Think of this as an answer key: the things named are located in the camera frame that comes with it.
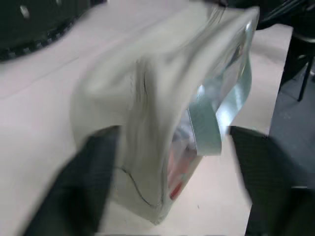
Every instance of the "white plastic bag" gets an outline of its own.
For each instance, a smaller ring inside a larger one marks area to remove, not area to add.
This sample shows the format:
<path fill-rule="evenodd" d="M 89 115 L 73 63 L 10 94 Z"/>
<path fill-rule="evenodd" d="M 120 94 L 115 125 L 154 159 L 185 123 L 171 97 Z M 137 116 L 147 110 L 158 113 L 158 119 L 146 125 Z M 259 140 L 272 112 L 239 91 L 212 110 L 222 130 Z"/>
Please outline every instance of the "white plastic bag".
<path fill-rule="evenodd" d="M 201 158 L 220 154 L 250 91 L 257 20 L 256 8 L 191 3 L 104 55 L 81 81 L 71 108 L 76 143 L 121 126 L 115 201 L 158 224 Z"/>

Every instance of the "dark floor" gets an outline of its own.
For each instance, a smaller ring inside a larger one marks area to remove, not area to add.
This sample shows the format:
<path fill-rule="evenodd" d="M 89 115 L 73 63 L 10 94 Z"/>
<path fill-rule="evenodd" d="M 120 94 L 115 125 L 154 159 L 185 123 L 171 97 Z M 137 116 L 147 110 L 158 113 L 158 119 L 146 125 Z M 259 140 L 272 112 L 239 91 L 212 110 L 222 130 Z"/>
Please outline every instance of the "dark floor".
<path fill-rule="evenodd" d="M 315 171 L 315 83 L 309 78 L 304 98 L 298 102 L 303 76 L 304 73 L 300 73 L 281 88 L 270 136 L 274 137 L 299 165 L 307 169 L 312 167 Z"/>

